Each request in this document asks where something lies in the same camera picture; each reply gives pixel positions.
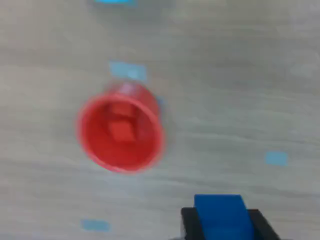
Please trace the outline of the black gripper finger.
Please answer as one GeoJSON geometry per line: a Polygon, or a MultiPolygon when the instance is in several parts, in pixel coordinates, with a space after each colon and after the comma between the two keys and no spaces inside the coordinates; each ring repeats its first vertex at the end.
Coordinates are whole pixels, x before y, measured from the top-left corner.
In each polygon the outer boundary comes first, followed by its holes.
{"type": "Polygon", "coordinates": [[[182,240],[203,240],[204,233],[195,207],[183,207],[180,211],[182,240]]]}
{"type": "Polygon", "coordinates": [[[250,209],[249,216],[253,225],[254,240],[279,240],[279,235],[258,209],[250,209]]]}

